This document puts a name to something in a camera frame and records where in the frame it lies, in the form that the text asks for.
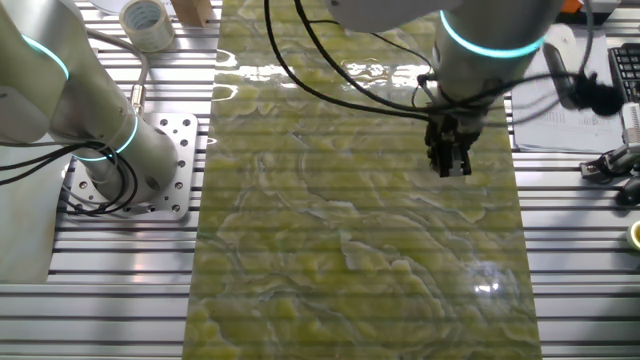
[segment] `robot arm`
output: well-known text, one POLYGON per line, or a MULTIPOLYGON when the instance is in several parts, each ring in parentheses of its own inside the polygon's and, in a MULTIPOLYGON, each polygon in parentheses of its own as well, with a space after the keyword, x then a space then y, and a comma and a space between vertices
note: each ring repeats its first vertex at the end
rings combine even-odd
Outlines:
MULTIPOLYGON (((564 0, 326 0, 329 11, 355 31, 388 30, 441 10, 436 32, 436 105, 456 102, 523 77, 564 0)), ((425 143, 441 176, 471 173, 468 150, 482 131, 486 97, 473 110, 432 118, 425 143)))
POLYGON ((31 143, 49 130, 67 82, 60 66, 22 37, 0 3, 0 140, 31 143))
MULTIPOLYGON (((103 142, 140 179, 134 204, 171 182, 173 142, 138 116, 102 67, 73 0, 0 0, 0 33, 0 138, 30 143, 49 132, 56 140, 103 142)), ((93 149, 74 155, 100 179, 105 198, 118 195, 123 184, 111 162, 93 149)))

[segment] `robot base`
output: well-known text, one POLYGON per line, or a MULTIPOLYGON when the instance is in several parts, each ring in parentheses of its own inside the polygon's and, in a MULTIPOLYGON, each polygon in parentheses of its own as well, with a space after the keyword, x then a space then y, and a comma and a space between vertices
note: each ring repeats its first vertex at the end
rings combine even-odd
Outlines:
MULTIPOLYGON (((84 215, 68 215, 70 219, 91 223, 131 223, 131 222, 180 222, 189 212, 191 200, 191 179, 195 161, 196 141, 198 137, 198 119, 191 114, 146 114, 145 121, 151 126, 164 131, 173 141, 178 153, 176 174, 171 183, 149 202, 130 205, 110 215, 89 217, 84 215)), ((107 201, 91 183, 84 165, 75 162, 75 171, 71 183, 74 194, 91 201, 107 201)), ((70 197, 69 200, 90 210, 95 206, 83 204, 70 197)))

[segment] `yellow object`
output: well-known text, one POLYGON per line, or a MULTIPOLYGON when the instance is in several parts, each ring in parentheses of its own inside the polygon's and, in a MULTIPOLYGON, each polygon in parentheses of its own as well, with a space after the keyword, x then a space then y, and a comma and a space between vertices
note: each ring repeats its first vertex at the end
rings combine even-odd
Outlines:
MULTIPOLYGON (((296 74, 376 106, 325 64, 293 2, 271 2, 296 74)), ((263 4, 223 2, 183 359, 540 359, 506 125, 473 145, 472 176, 441 179, 424 123, 298 88, 273 55, 263 4)), ((330 18, 321 1, 303 5, 330 18)), ((381 35, 429 54, 437 21, 381 35)), ((314 28, 356 81, 410 103, 422 60, 314 28)), ((504 124, 504 110, 488 120, 504 124)))
POLYGON ((627 230, 627 242, 631 247, 640 251, 640 221, 636 221, 627 230))

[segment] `wire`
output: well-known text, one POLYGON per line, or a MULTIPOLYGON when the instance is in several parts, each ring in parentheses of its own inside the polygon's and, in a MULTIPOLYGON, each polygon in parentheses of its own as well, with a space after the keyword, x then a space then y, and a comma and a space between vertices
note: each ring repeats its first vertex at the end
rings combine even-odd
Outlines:
POLYGON ((305 29, 307 30, 307 34, 309 34, 309 37, 311 38, 311 41, 313 41, 314 45, 316 46, 316 48, 320 52, 320 55, 322 55, 322 57, 325 59, 325 61, 338 73, 338 75, 340 75, 344 80, 346 80, 349 84, 351 84, 351 86, 356 88, 356 90, 358 90, 361 94, 365 95, 366 97, 368 97, 369 99, 371 99, 371 100, 373 100, 373 101, 375 101, 377 103, 380 103, 382 105, 386 105, 386 106, 388 106, 390 108, 393 108, 393 109, 396 109, 396 110, 416 111, 416 110, 427 110, 428 109, 428 108, 414 108, 414 107, 411 107, 411 106, 408 106, 408 105, 402 105, 402 104, 395 103, 393 101, 389 101, 389 100, 387 100, 387 99, 385 99, 383 97, 380 97, 380 96, 374 94, 373 92, 365 89, 362 85, 358 84, 358 82, 355 81, 342 68, 342 66, 338 65, 338 63, 336 63, 335 60, 333 60, 331 55, 329 55, 327 50, 324 48, 324 46, 320 42, 320 39, 318 39, 318 36, 316 36, 316 33, 313 30, 313 27, 311 26, 311 23, 309 22, 309 19, 307 18, 307 14, 304 11, 304 7, 302 6, 301 0, 293 0, 293 2, 295 3, 296 11, 298 12, 298 16, 300 17, 300 20, 302 20, 302 24, 304 25, 305 29))
POLYGON ((16 147, 16 148, 35 148, 35 147, 46 147, 46 146, 67 146, 67 145, 75 145, 77 142, 57 142, 57 141, 49 141, 49 142, 41 142, 41 143, 31 143, 31 144, 22 144, 22 143, 10 143, 10 142, 0 142, 0 146, 4 147, 16 147))
POLYGON ((369 97, 370 99, 377 101, 380 104, 389 106, 391 108, 395 108, 398 110, 404 110, 404 111, 420 111, 420 112, 424 112, 427 114, 438 114, 441 113, 443 111, 449 111, 452 109, 456 109, 458 107, 463 107, 466 105, 472 105, 474 102, 477 102, 479 100, 482 100, 486 97, 489 96, 498 96, 502 93, 504 93, 505 91, 508 91, 510 89, 512 89, 513 87, 526 83, 526 82, 530 82, 530 81, 535 81, 535 80, 539 80, 539 79, 543 79, 543 78, 547 78, 547 77, 561 77, 561 78, 566 78, 566 77, 577 77, 579 74, 572 74, 572 73, 557 73, 557 74, 542 74, 542 75, 536 75, 536 76, 532 76, 529 78, 525 78, 525 79, 520 79, 520 80, 515 80, 515 81, 510 81, 507 82, 501 86, 498 86, 494 89, 490 89, 484 92, 481 92, 475 96, 463 99, 461 101, 457 101, 457 102, 452 102, 446 105, 441 105, 441 106, 429 106, 429 107, 423 107, 423 108, 412 108, 411 106, 406 106, 406 105, 401 105, 401 104, 397 104, 394 103, 392 101, 388 101, 384 98, 379 97, 376 94, 373 94, 372 92, 370 92, 369 90, 363 88, 362 86, 360 86, 360 84, 358 84, 356 81, 354 81, 349 74, 347 74, 344 69, 342 69, 342 67, 340 65, 338 65, 332 58, 331 55, 329 55, 329 53, 326 51, 326 49, 323 47, 322 43, 320 43, 320 40, 318 39, 318 37, 316 36, 311 24, 309 23, 309 19, 306 16, 306 13, 304 11, 304 7, 302 6, 302 2, 301 0, 294 0, 295 6, 296 6, 296 11, 298 13, 298 16, 300 17, 300 20, 302 21, 302 24, 304 25, 305 29, 307 30, 307 33, 309 34, 309 37, 311 38, 311 40, 313 41, 314 45, 316 45, 318 51, 320 52, 320 54, 322 55, 322 57, 327 61, 327 63, 329 63, 329 65, 331 65, 331 67, 342 77, 344 78, 347 82, 349 82, 353 87, 355 87, 360 93, 364 94, 365 96, 369 97))
MULTIPOLYGON (((310 20, 309 23, 310 24, 334 24, 334 25, 340 25, 340 23, 335 21, 335 20, 310 20)), ((406 51, 408 53, 411 53, 411 54, 419 57, 424 62, 426 62, 427 65, 429 65, 429 67, 431 67, 431 69, 433 70, 433 66, 431 65, 431 61, 429 61, 429 59, 427 59, 424 55, 418 53, 417 51, 413 51, 413 50, 411 50, 409 48, 406 48, 406 47, 404 47, 402 45, 398 45, 398 44, 394 43, 393 41, 385 38, 384 36, 378 35, 376 33, 369 33, 369 34, 377 37, 378 39, 386 42, 387 44, 389 44, 391 46, 394 46, 394 47, 396 47, 398 49, 404 50, 404 51, 406 51)))
POLYGON ((116 154, 115 156, 120 157, 120 166, 117 167, 118 169, 118 173, 120 174, 120 180, 121 180, 121 187, 120 187, 120 192, 118 193, 118 195, 111 200, 108 203, 105 203, 101 206, 98 207, 98 209, 95 210, 84 210, 84 209, 80 209, 78 206, 73 206, 72 207, 74 209, 76 209, 76 211, 61 211, 62 213, 65 214, 69 214, 69 215, 107 215, 107 214, 112 214, 115 213, 127 206, 129 206, 129 204, 131 204, 131 202, 133 201, 133 199, 135 198, 137 192, 138 192, 138 177, 135 174, 135 171, 133 170, 133 168, 131 167, 131 165, 129 164, 129 162, 127 162, 124 158, 122 158, 120 156, 120 154, 116 154), (133 179, 133 190, 131 192, 131 195, 129 196, 129 198, 127 198, 127 200, 125 200, 122 204, 120 204, 119 206, 110 209, 110 210, 106 210, 108 207, 115 205, 118 201, 120 201, 127 190, 127 177, 122 169, 122 165, 124 165, 124 167, 126 167, 129 170, 129 173, 131 174, 131 177, 133 179))
POLYGON ((33 165, 33 164, 37 164, 39 162, 51 159, 51 158, 55 158, 54 160, 57 160, 67 154, 70 154, 78 149, 81 149, 82 147, 84 147, 83 144, 76 144, 76 145, 70 145, 55 151, 52 151, 48 154, 42 155, 40 157, 37 157, 35 159, 31 159, 31 160, 27 160, 27 161, 23 161, 21 163, 17 163, 17 164, 13 164, 13 165, 5 165, 5 166, 0 166, 0 171, 8 171, 8 170, 15 170, 15 169, 19 169, 19 168, 23 168, 29 165, 33 165))
POLYGON ((136 82, 136 84, 144 85, 147 82, 147 76, 149 75, 149 60, 144 55, 144 53, 140 51, 140 49, 129 44, 126 41, 118 39, 115 36, 107 35, 105 33, 102 33, 100 31, 96 31, 93 29, 87 28, 87 35, 89 35, 90 37, 96 40, 100 40, 102 42, 106 42, 107 44, 111 44, 111 45, 123 48, 125 50, 128 50, 133 55, 135 55, 138 59, 140 59, 140 63, 141 63, 140 77, 138 78, 138 81, 136 82))
POLYGON ((431 99, 431 103, 435 104, 436 103, 436 97, 435 97, 435 95, 433 95, 431 90, 429 90, 429 86, 427 85, 427 83, 425 82, 424 84, 420 84, 420 82, 418 82, 418 86, 420 86, 422 88, 422 90, 424 91, 424 93, 427 94, 429 99, 431 99))
MULTIPOLYGON (((103 180, 96 180, 94 178, 91 178, 91 180, 93 182, 95 182, 96 184, 104 184, 107 181, 109 181, 109 179, 111 178, 111 175, 113 175, 113 172, 118 167, 118 156, 115 156, 115 154, 117 154, 117 151, 114 148, 111 147, 111 143, 113 143, 113 141, 118 137, 118 135, 120 135, 120 133, 124 129, 125 125, 128 123, 128 121, 126 121, 126 119, 127 119, 127 117, 125 116, 125 119, 122 120, 122 124, 120 125, 120 128, 118 129, 118 131, 116 131, 116 133, 113 135, 113 137, 111 137, 111 139, 104 144, 104 147, 102 147, 100 150, 96 150, 98 152, 102 152, 103 150, 111 149, 111 153, 113 154, 113 156, 115 158, 115 163, 113 164, 112 167, 109 168, 109 171, 107 171, 107 173, 104 175, 104 179, 103 180)), ((137 117, 134 116, 133 117, 133 121, 138 121, 137 117)))
POLYGON ((366 112, 375 113, 375 114, 400 116, 400 117, 405 117, 405 118, 418 119, 418 120, 425 121, 427 123, 431 123, 432 120, 428 116, 426 116, 428 114, 439 114, 439 113, 442 113, 443 111, 455 110, 458 106, 464 105, 465 103, 475 102, 477 100, 485 98, 486 96, 491 96, 494 93, 496 94, 496 96, 500 95, 501 93, 503 93, 505 91, 508 91, 508 90, 512 89, 513 87, 515 87, 517 85, 520 85, 522 83, 528 82, 528 81, 535 81, 535 80, 544 79, 544 78, 554 78, 554 77, 555 78, 566 78, 566 77, 575 77, 575 76, 577 76, 577 74, 571 74, 571 73, 542 74, 542 75, 533 76, 533 77, 528 78, 528 79, 514 80, 514 81, 510 81, 508 83, 505 83, 502 86, 499 86, 497 88, 485 91, 484 93, 477 94, 477 95, 472 96, 470 98, 464 99, 461 102, 451 103, 451 104, 442 105, 442 106, 429 107, 428 110, 425 111, 422 114, 415 113, 414 112, 415 109, 413 109, 413 108, 411 108, 411 110, 413 112, 402 112, 402 111, 394 111, 394 110, 387 110, 387 109, 383 109, 383 108, 375 108, 375 107, 370 107, 370 106, 353 104, 353 103, 349 103, 349 102, 342 101, 342 100, 333 98, 331 96, 325 95, 325 94, 323 94, 323 93, 311 88, 310 86, 308 86, 307 84, 302 82, 291 71, 291 69, 287 65, 286 61, 282 57, 282 54, 280 53, 280 49, 278 48, 277 42, 275 40, 275 36, 274 36, 274 33, 273 33, 273 25, 272 25, 272 22, 271 22, 271 11, 270 11, 270 5, 269 4, 270 4, 269 0, 264 0, 264 19, 265 19, 265 25, 266 25, 266 28, 267 28, 267 37, 269 39, 269 43, 271 44, 271 48, 273 50, 273 53, 274 53, 278 63, 283 68, 283 70, 287 73, 289 78, 294 83, 296 83, 296 85, 300 86, 300 88, 302 88, 304 91, 310 93, 311 95, 313 95, 313 96, 315 96, 315 97, 317 97, 317 98, 319 98, 321 100, 324 100, 324 101, 327 101, 329 103, 332 103, 334 105, 343 106, 343 107, 346 107, 346 108, 349 108, 349 109, 353 109, 353 110, 366 111, 366 112))
MULTIPOLYGON (((583 1, 586 12, 587 12, 587 45, 586 45, 586 49, 584 52, 584 56, 582 57, 582 62, 580 63, 580 69, 578 70, 579 74, 584 75, 587 63, 589 62, 589 58, 591 57, 591 50, 593 49, 593 38, 594 38, 594 33, 595 33, 595 26, 594 26, 594 15, 593 15, 593 8, 591 7, 591 0, 584 0, 583 1)), ((565 92, 564 94, 558 94, 558 99, 556 99, 554 102, 552 102, 551 104, 549 104, 548 106, 536 111, 533 114, 528 115, 527 117, 523 118, 523 119, 518 119, 518 120, 513 120, 512 124, 513 125, 519 125, 519 124, 524 124, 527 122, 530 122, 532 120, 536 120, 539 116, 541 116, 542 114, 546 113, 547 111, 553 109, 556 105, 558 105, 562 100, 564 100, 566 97, 571 96, 571 94, 573 92, 575 92, 575 88, 576 86, 573 86, 574 90, 573 91, 568 91, 565 92)), ((538 101, 541 101, 545 98, 547 98, 548 95, 545 95, 543 97, 541 97, 538 101)))
POLYGON ((593 37, 595 33, 595 19, 593 15, 593 8, 591 7, 591 0, 583 0, 585 9, 587 10, 587 48, 584 51, 584 57, 582 58, 582 64, 580 64, 579 74, 584 74, 587 62, 591 56, 591 49, 593 48, 593 37))
MULTIPOLYGON (((32 144, 19 144, 21 146, 18 147, 35 147, 35 146, 31 146, 32 144)), ((51 145, 59 145, 59 143, 49 143, 48 145, 38 145, 38 146, 51 146, 51 145)), ((113 152, 113 157, 111 156, 112 154, 109 154, 108 152, 101 150, 101 148, 103 147, 103 144, 99 143, 99 142, 85 142, 85 143, 80 143, 80 144, 73 144, 73 145, 69 145, 66 147, 63 147, 61 149, 52 151, 48 154, 45 154, 43 156, 40 156, 38 158, 35 159, 31 159, 31 160, 27 160, 21 163, 17 163, 17 164, 12 164, 12 165, 6 165, 6 166, 2 166, 0 167, 0 171, 8 171, 8 170, 15 170, 15 169, 19 169, 19 168, 23 168, 29 165, 34 165, 37 164, 36 166, 34 166, 33 168, 19 174, 16 175, 14 177, 5 179, 0 181, 0 186, 3 185, 8 185, 11 183, 14 183, 16 181, 22 180, 32 174, 34 174, 35 172, 37 172, 38 170, 44 168, 45 166, 51 164, 52 162, 62 158, 65 155, 68 155, 76 150, 82 149, 82 148, 90 148, 96 151, 100 151, 100 153, 104 156, 107 157, 108 161, 110 161, 111 163, 114 163, 114 166, 116 167, 116 169, 118 170, 118 173, 120 174, 120 180, 121 180, 121 188, 120 191, 118 193, 118 195, 111 201, 106 202, 101 204, 98 209, 95 210, 91 210, 91 211, 86 211, 86 210, 82 210, 80 211, 80 209, 76 207, 75 212, 66 212, 68 214, 73 214, 73 215, 104 215, 104 214, 111 214, 114 213, 126 206, 128 206, 133 199, 135 198, 137 191, 138 191, 138 179, 137 176, 135 174, 135 171, 133 170, 133 168, 131 167, 131 165, 125 160, 123 159, 119 154, 117 154, 115 151, 113 152), (123 170, 123 166, 117 166, 115 165, 116 161, 120 161, 120 164, 124 164, 124 167, 126 167, 126 169, 128 169, 128 171, 131 173, 131 176, 133 178, 133 191, 131 193, 131 195, 129 196, 129 198, 123 202, 121 205, 113 208, 113 209, 109 209, 109 207, 114 206, 115 204, 117 204, 126 194, 127 191, 127 177, 126 174, 123 170)))
POLYGON ((418 94, 418 89, 420 88, 420 85, 416 86, 415 89, 413 89, 413 93, 411 94, 411 105, 414 108, 417 108, 416 106, 416 94, 418 94))
POLYGON ((365 105, 349 103, 349 102, 346 102, 346 101, 343 101, 343 100, 336 99, 336 98, 333 98, 331 96, 325 95, 325 94, 323 94, 323 93, 311 88, 310 86, 308 86, 307 84, 302 82, 291 71, 291 69, 287 65, 286 61, 282 57, 282 54, 280 53, 280 49, 278 48, 278 44, 276 43, 275 36, 273 34, 273 27, 272 27, 272 23, 271 23, 271 11, 270 11, 270 6, 269 6, 269 0, 264 0, 264 18, 265 18, 265 24, 266 24, 266 27, 267 27, 267 37, 269 38, 269 43, 271 44, 271 48, 273 49, 273 53, 274 53, 276 59, 278 60, 278 63, 283 68, 283 70, 287 73, 289 78, 294 83, 296 83, 296 85, 300 86, 300 88, 302 88, 304 91, 310 93, 311 95, 313 95, 313 96, 315 96, 315 97, 317 97, 317 98, 319 98, 321 100, 327 101, 327 102, 329 102, 331 104, 338 105, 338 106, 343 106, 343 107, 346 107, 346 108, 349 108, 349 109, 353 109, 353 110, 360 110, 360 111, 366 111, 366 112, 371 112, 371 113, 376 113, 376 114, 383 114, 383 115, 400 116, 400 117, 418 119, 418 120, 422 120, 422 121, 426 121, 426 122, 430 122, 431 121, 429 119, 429 117, 427 117, 425 115, 422 115, 422 114, 393 111, 393 110, 387 110, 387 109, 381 109, 381 108, 375 108, 375 107, 370 107, 370 106, 365 106, 365 105))

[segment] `wooden block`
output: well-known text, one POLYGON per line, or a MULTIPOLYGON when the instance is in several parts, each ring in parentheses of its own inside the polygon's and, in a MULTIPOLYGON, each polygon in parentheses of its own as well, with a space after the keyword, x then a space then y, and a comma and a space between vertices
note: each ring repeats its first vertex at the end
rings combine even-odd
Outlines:
POLYGON ((209 0, 171 0, 181 23, 205 27, 213 9, 209 0))

